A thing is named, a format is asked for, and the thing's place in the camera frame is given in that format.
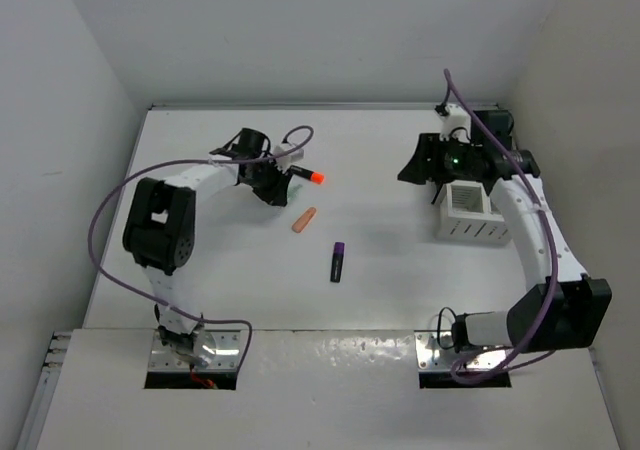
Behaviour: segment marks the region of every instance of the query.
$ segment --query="white table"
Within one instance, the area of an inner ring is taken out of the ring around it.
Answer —
[[[177,158],[206,158],[242,127],[279,141],[308,124],[316,136],[301,165],[326,175],[302,185],[284,209],[265,205],[246,187],[220,193],[197,217],[187,264],[193,298],[209,318],[244,318],[257,329],[419,329],[441,307],[489,311],[511,307],[524,293],[512,246],[438,242],[433,189],[398,182],[418,134],[439,131],[433,111],[244,110],[151,111],[131,171]],[[158,171],[168,176],[180,167]],[[134,187],[122,197],[104,266],[149,290],[122,248]],[[291,224],[310,206],[318,213],[304,233]],[[333,244],[346,244],[340,284],[329,282]],[[99,277],[86,328],[149,328],[149,302]]]
[[[435,241],[432,189],[396,181],[418,134],[437,129],[433,112],[154,110],[131,171],[203,157],[242,127],[276,140],[300,124],[316,128],[303,165],[324,185],[293,182],[303,187],[285,209],[232,188],[198,219],[194,298],[207,317],[262,330],[237,390],[144,390],[151,305],[98,278],[38,448],[618,448],[586,350],[514,372],[510,389],[419,389],[413,330],[433,328],[443,305],[506,309],[525,292],[512,246]],[[121,246],[132,192],[104,265],[148,289]],[[315,220],[291,232],[312,205]],[[346,243],[340,284],[329,283],[335,241]]]

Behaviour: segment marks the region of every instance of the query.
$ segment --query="metal plate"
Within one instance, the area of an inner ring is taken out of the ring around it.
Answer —
[[[235,372],[240,360],[240,332],[207,330],[207,333],[213,336],[216,343],[216,356],[206,369],[203,368],[198,371],[226,374]],[[151,373],[186,373],[189,372],[189,365],[180,360],[168,345],[162,345],[156,331],[153,334],[153,344],[151,345],[147,371]]]
[[[443,350],[438,345],[435,332],[416,332],[416,355],[418,357],[418,371],[420,373],[449,373],[453,362],[465,355],[471,358],[475,352],[456,353],[453,349]],[[451,332],[440,332],[440,341],[448,347],[453,342]],[[506,350],[494,350],[483,353],[467,364],[469,372],[485,371],[493,368],[507,356]]]

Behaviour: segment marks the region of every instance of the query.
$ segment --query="white wall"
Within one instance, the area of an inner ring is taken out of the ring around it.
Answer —
[[[596,341],[623,448],[640,448],[640,0],[560,0],[512,103],[560,225],[613,302]]]
[[[137,102],[504,97],[555,0],[74,0]]]
[[[0,35],[0,448],[8,449],[51,333],[82,323],[95,275],[87,225],[124,174],[139,114],[71,0],[0,0]]]

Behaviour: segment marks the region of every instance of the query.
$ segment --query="foam dart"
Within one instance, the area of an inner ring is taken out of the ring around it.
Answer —
[[[310,207],[304,212],[298,220],[291,226],[291,230],[296,233],[302,232],[316,214],[316,207]]]
[[[311,180],[313,183],[317,183],[318,185],[324,182],[324,175],[321,173],[307,170],[306,168],[298,167],[297,165],[291,165],[289,169],[294,175]]]

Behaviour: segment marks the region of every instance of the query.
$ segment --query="orange wire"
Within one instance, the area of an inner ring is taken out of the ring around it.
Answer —
[[[202,378],[200,378],[199,376],[197,376],[197,375],[195,374],[195,372],[193,371],[193,367],[191,367],[191,368],[189,369],[189,376],[191,377],[191,381],[196,382],[196,383],[199,383],[200,385],[203,385],[203,386],[204,386],[204,387],[206,387],[206,388],[213,388],[213,387],[214,387],[214,385],[215,385],[215,384],[213,383],[213,380],[210,380],[210,379],[208,379],[208,378],[206,378],[206,379],[202,379]]]

